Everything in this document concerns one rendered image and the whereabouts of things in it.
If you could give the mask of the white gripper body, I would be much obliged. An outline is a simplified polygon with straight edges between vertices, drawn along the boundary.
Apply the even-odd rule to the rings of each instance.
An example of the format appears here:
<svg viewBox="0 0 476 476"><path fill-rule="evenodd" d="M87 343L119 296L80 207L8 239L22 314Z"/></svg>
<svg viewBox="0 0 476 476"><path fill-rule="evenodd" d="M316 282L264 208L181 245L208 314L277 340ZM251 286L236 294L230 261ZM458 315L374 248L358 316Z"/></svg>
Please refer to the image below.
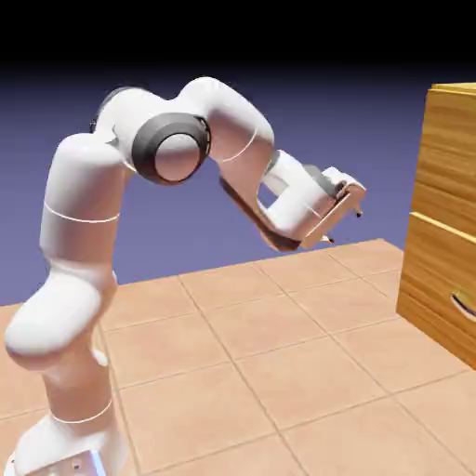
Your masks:
<svg viewBox="0 0 476 476"><path fill-rule="evenodd" d="M329 232L349 213L354 212L354 206L357 201L361 202L366 193L366 188L357 181L348 183L340 192L337 203L320 220L320 222L303 239L300 246L304 249L310 249L316 244L323 235L329 235Z"/></svg>

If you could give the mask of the light wooden cabinet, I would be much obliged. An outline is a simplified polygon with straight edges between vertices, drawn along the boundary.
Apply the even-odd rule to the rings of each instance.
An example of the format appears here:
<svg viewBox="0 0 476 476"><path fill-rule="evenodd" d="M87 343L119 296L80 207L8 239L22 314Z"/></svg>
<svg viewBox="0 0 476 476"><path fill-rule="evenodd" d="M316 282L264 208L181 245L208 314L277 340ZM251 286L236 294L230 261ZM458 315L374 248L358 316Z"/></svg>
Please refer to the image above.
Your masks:
<svg viewBox="0 0 476 476"><path fill-rule="evenodd" d="M428 92L397 311L476 370L476 83Z"/></svg>

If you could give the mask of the tall wooden drawer front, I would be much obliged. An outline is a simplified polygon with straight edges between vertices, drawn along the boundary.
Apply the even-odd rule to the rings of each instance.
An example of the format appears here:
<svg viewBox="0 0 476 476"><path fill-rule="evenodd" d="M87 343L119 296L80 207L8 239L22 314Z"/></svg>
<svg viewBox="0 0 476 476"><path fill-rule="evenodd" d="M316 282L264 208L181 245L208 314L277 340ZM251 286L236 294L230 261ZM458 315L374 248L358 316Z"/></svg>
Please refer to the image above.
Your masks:
<svg viewBox="0 0 476 476"><path fill-rule="evenodd" d="M476 92L429 89L416 182L476 202Z"/></svg>

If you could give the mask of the low wooden drawer front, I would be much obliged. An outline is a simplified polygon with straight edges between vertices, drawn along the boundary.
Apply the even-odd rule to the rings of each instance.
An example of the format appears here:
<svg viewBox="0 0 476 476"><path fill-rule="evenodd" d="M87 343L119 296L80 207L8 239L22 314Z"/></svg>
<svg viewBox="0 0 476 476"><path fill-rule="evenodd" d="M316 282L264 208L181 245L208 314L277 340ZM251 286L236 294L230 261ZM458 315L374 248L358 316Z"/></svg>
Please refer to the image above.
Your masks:
<svg viewBox="0 0 476 476"><path fill-rule="evenodd" d="M476 370L476 337L471 337L454 324L450 324L406 292L399 293L397 313L464 364Z"/></svg>

